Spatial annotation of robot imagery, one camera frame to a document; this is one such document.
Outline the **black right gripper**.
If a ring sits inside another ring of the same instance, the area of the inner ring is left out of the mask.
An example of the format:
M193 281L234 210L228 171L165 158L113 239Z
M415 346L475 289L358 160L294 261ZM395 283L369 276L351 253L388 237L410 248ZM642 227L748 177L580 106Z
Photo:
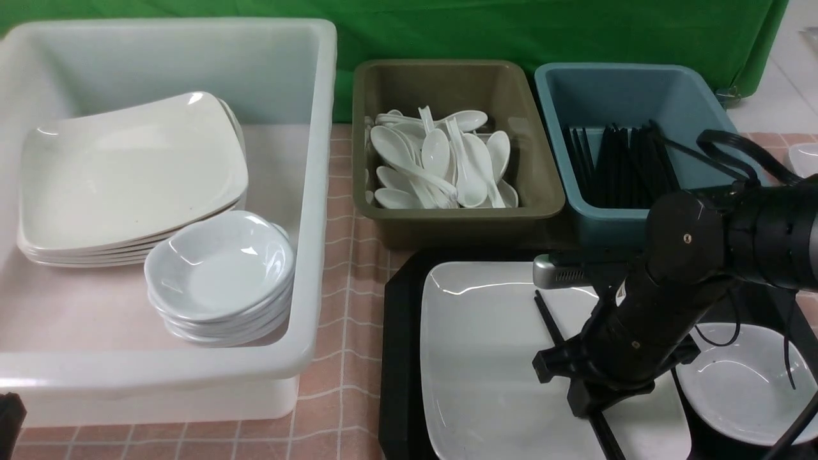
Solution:
M539 350L532 366L541 384L569 379L570 410L587 418L651 393L660 376L695 360L699 347L690 332L699 318L690 302L600 300L580 332Z

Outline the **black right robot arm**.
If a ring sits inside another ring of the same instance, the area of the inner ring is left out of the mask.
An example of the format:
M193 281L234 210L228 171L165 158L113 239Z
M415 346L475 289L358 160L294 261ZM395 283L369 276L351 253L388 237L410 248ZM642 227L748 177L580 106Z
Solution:
M655 380L694 361L690 337L705 312L737 282L816 291L816 181L794 186L711 187L658 199L645 221L645 248L543 254L544 264L581 269L598 296L574 337L536 353L541 383L569 378L573 416L587 418L646 395Z

